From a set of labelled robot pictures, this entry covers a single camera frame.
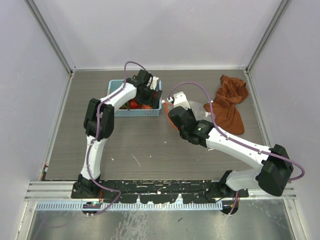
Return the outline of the light blue plastic basket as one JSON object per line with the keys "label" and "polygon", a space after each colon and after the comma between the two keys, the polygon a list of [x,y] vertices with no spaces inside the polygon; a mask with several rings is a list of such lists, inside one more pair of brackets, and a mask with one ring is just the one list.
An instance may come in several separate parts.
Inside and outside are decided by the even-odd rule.
{"label": "light blue plastic basket", "polygon": [[[107,95],[112,94],[122,84],[123,79],[110,80],[108,83]],[[158,108],[155,109],[119,109],[114,113],[115,117],[158,117],[162,109],[162,103],[159,101]]]}

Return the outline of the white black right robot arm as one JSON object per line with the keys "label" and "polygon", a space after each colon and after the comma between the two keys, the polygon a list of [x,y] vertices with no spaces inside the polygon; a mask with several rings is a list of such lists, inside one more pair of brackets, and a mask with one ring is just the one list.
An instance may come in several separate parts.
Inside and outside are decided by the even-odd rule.
{"label": "white black right robot arm", "polygon": [[268,147],[236,137],[207,120],[196,120],[191,109],[181,106],[171,109],[168,117],[182,139],[224,152],[252,167],[251,170],[226,171],[219,181],[223,196],[231,197],[236,191],[258,188],[276,197],[283,194],[294,170],[283,146]]}

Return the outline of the clear zip top bag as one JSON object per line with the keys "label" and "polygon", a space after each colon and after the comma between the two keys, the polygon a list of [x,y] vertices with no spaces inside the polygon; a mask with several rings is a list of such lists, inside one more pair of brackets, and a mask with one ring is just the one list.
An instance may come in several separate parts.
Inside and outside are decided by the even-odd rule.
{"label": "clear zip top bag", "polygon": [[[189,100],[188,102],[197,121],[207,120],[209,122],[212,122],[211,113],[207,112],[202,104],[192,100]],[[173,124],[173,122],[169,118],[169,111],[173,109],[174,105],[164,99],[161,101],[161,103],[164,106],[165,113],[170,125],[177,130],[178,128]]]}

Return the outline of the orange peach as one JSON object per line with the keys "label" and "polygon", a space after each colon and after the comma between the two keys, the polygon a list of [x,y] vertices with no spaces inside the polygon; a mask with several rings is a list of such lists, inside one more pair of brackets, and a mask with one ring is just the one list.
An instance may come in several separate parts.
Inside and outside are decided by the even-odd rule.
{"label": "orange peach", "polygon": [[147,109],[147,110],[153,109],[151,106],[145,105],[145,104],[142,105],[142,108],[143,108],[143,109]]}

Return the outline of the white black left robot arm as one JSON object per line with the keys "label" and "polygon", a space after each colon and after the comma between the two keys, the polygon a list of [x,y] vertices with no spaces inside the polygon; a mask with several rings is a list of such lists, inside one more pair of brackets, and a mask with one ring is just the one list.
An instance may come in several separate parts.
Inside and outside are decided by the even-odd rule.
{"label": "white black left robot arm", "polygon": [[100,193],[101,160],[107,139],[114,131],[115,113],[131,100],[158,109],[161,95],[159,78],[141,69],[137,75],[123,80],[107,96],[89,101],[83,123],[86,152],[82,170],[74,184],[76,193],[83,193],[88,198],[95,198]]}

